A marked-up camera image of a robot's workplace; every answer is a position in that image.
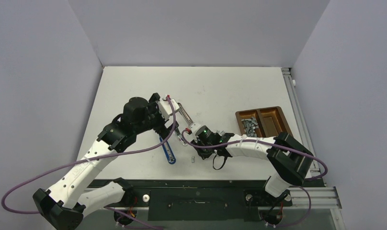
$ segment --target purple cable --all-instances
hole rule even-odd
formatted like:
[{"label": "purple cable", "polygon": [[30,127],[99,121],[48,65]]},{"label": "purple cable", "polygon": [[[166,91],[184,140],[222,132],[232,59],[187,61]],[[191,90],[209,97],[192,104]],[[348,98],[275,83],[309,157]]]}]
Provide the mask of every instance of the purple cable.
[{"label": "purple cable", "polygon": [[140,224],[146,226],[146,227],[133,227],[133,226],[127,226],[127,225],[125,225],[125,228],[128,228],[128,229],[156,229],[156,230],[163,230],[163,229],[164,229],[164,228],[161,227],[161,226],[152,226],[152,225],[149,225],[149,224],[147,224],[147,223],[145,223],[145,222],[142,222],[141,220],[138,220],[138,219],[132,217],[131,215],[129,215],[129,214],[125,213],[125,212],[119,211],[119,210],[117,210],[117,209],[114,209],[114,208],[111,208],[111,207],[108,207],[108,206],[105,206],[104,208],[105,208],[105,209],[108,209],[108,210],[111,210],[111,211],[113,211],[113,212],[117,212],[117,213],[119,213],[120,215],[123,215],[123,216],[125,216],[125,217],[127,217],[127,218],[129,218],[129,219],[132,219],[132,220],[134,220],[134,221],[136,221],[136,222],[139,222]]},{"label": "purple cable", "polygon": [[[105,156],[98,156],[98,157],[91,157],[89,158],[90,161],[94,161],[94,160],[97,160],[97,159],[104,159],[104,158],[108,158],[108,157],[117,157],[117,156],[123,156],[123,155],[129,155],[129,154],[135,154],[135,153],[141,153],[141,152],[147,152],[147,151],[150,151],[150,150],[153,150],[153,149],[156,149],[160,146],[162,146],[162,144],[164,144],[172,135],[172,133],[174,132],[175,130],[175,127],[176,127],[176,115],[175,115],[175,109],[174,107],[172,106],[172,102],[171,102],[171,99],[169,97],[167,97],[167,101],[168,103],[170,104],[171,106],[171,110],[172,110],[172,118],[173,118],[173,123],[172,123],[172,128],[171,128],[171,131],[170,131],[170,134],[168,134],[168,136],[162,141],[160,142],[159,144],[155,145],[155,146],[152,146],[150,148],[147,148],[147,149],[141,149],[141,150],[135,150],[135,151],[130,151],[130,152],[120,152],[120,153],[114,153],[114,154],[109,154],[109,155],[105,155]],[[15,187],[11,188],[9,191],[7,191],[5,193],[5,195],[3,195],[2,197],[2,200],[1,200],[1,205],[2,207],[6,210],[6,211],[9,211],[9,212],[12,212],[12,213],[18,213],[18,214],[39,214],[38,211],[20,211],[20,210],[15,210],[15,209],[12,209],[12,208],[9,208],[7,207],[6,205],[6,198],[7,196],[12,193],[14,190],[28,184],[28,183],[31,183],[35,180],[37,180],[38,178],[41,178],[45,175],[48,175],[50,173],[53,173],[55,171],[58,171],[60,169],[64,169],[64,168],[67,168],[67,167],[70,167],[70,166],[74,166],[76,164],[81,164],[81,163],[85,163],[87,162],[88,160],[79,160],[79,161],[75,161],[75,162],[71,162],[71,163],[68,163],[68,164],[64,164],[62,166],[59,166],[59,167],[56,167],[54,169],[51,169],[51,170],[48,170],[46,172],[43,172],[42,174],[40,175],[37,175],[31,179],[28,179],[27,181],[25,182],[22,182],[18,185],[16,185]]]},{"label": "purple cable", "polygon": [[[305,214],[301,219],[299,219],[299,220],[297,220],[297,221],[295,221],[295,222],[289,223],[289,224],[278,224],[278,225],[275,225],[275,227],[277,227],[277,228],[281,228],[281,227],[290,227],[290,226],[293,226],[293,225],[297,225],[297,224],[299,224],[300,222],[304,221],[304,220],[309,216],[309,214],[310,214],[310,210],[311,210],[311,208],[312,208],[312,201],[310,200],[310,195],[309,195],[309,193],[307,192],[307,190],[306,190],[305,188],[303,188],[303,187],[301,187],[301,186],[295,186],[295,187],[304,190],[305,193],[307,194],[308,200],[309,200],[308,211],[306,212],[306,214]],[[265,221],[265,222],[268,224],[268,226],[274,227],[273,224],[270,224],[270,223],[268,223],[267,221]]]},{"label": "purple cable", "polygon": [[[182,131],[182,138],[183,138],[183,140],[185,140],[185,142],[188,145],[190,145],[192,147],[195,147],[195,148],[199,148],[199,149],[218,148],[218,147],[223,147],[223,146],[227,146],[227,145],[230,145],[230,144],[236,144],[236,143],[240,143],[241,142],[240,140],[235,140],[235,141],[232,141],[232,142],[218,144],[218,145],[199,146],[199,145],[192,144],[191,142],[189,142],[185,138],[184,133],[186,133],[186,132],[187,132],[186,130]],[[250,140],[243,140],[243,142],[256,142],[256,140],[252,140],[252,139],[250,139]],[[307,181],[313,181],[313,180],[316,180],[318,178],[322,178],[324,175],[328,174],[328,167],[326,166],[326,164],[321,159],[318,159],[318,158],[316,158],[314,156],[311,156],[309,154],[306,154],[304,152],[301,152],[301,151],[298,151],[298,150],[295,150],[295,149],[292,149],[292,148],[288,148],[288,147],[285,147],[285,146],[282,146],[282,145],[271,144],[271,143],[268,143],[268,142],[265,142],[265,141],[260,141],[260,140],[257,141],[257,143],[264,144],[264,145],[269,145],[269,146],[276,147],[276,148],[279,148],[279,149],[282,149],[282,150],[286,150],[286,151],[290,151],[290,152],[299,154],[299,155],[307,157],[307,158],[311,158],[311,159],[319,162],[324,167],[325,171],[323,173],[321,173],[320,175],[318,175],[318,176],[314,176],[314,177],[305,179]]]}]

